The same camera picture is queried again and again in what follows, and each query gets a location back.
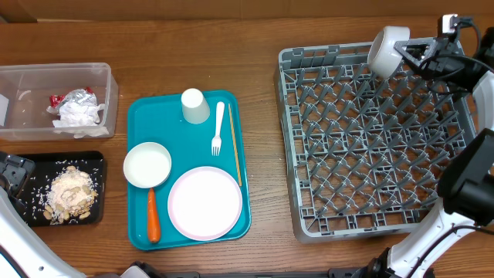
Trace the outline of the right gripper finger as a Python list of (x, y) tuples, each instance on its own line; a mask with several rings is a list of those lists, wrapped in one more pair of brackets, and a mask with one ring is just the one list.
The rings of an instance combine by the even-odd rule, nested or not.
[(394, 49), (404, 58), (428, 58), (437, 47), (435, 40), (397, 41)]
[(404, 63), (410, 67), (414, 74), (422, 75), (423, 69), (421, 63), (424, 60), (424, 56), (403, 56)]

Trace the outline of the grey bowl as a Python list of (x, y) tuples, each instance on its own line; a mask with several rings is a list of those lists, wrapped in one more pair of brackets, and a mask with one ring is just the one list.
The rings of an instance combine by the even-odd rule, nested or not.
[(398, 68), (402, 55), (394, 48), (398, 41), (408, 41), (410, 29), (404, 26), (385, 26), (375, 37), (367, 56), (370, 70), (387, 79)]

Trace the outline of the white napkin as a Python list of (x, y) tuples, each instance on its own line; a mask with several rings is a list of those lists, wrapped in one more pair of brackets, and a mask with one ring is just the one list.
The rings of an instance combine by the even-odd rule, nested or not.
[(75, 139), (108, 135), (108, 129), (99, 126), (99, 111), (104, 108), (104, 104), (68, 102), (60, 107), (60, 118), (52, 123), (54, 128), (69, 127), (66, 133), (72, 134)]

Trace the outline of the foil wrapper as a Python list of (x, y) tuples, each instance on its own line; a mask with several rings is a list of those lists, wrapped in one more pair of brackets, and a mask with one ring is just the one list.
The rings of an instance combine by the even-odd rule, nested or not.
[(97, 98), (95, 93), (90, 87), (76, 89), (70, 91), (65, 95), (52, 95), (49, 97), (50, 105), (47, 107), (47, 111), (51, 114), (58, 114), (60, 108), (66, 103), (77, 103), (97, 105)]

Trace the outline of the white bowl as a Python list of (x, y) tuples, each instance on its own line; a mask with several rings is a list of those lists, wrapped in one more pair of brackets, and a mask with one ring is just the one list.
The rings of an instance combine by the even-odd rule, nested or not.
[(153, 188), (167, 180), (171, 166), (171, 155), (163, 145), (144, 142), (128, 151), (123, 162), (123, 172), (133, 186)]

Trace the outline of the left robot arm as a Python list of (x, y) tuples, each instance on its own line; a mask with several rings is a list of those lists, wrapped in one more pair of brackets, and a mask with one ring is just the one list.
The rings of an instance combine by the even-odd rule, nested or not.
[[(69, 187), (78, 205), (56, 205), (54, 198), (70, 194), (58, 186), (75, 171)], [(3, 277), (82, 277), (60, 259), (34, 232), (35, 227), (85, 225), (103, 217), (106, 162), (99, 151), (45, 154), (1, 154), (1, 275)], [(87, 202), (82, 203), (82, 196)]]

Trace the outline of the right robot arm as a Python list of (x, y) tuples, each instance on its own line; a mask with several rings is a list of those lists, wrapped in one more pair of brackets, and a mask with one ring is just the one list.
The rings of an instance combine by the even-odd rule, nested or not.
[(455, 51), (460, 25), (448, 23), (428, 41), (411, 39), (407, 27), (386, 26), (376, 36), (367, 61), (388, 78), (400, 62), (432, 81), (449, 81), (470, 92), (478, 111), (479, 132), (445, 169), (438, 200), (419, 226), (385, 249), (354, 277), (431, 277), (431, 265), (462, 237), (485, 232), (493, 221), (493, 60)]

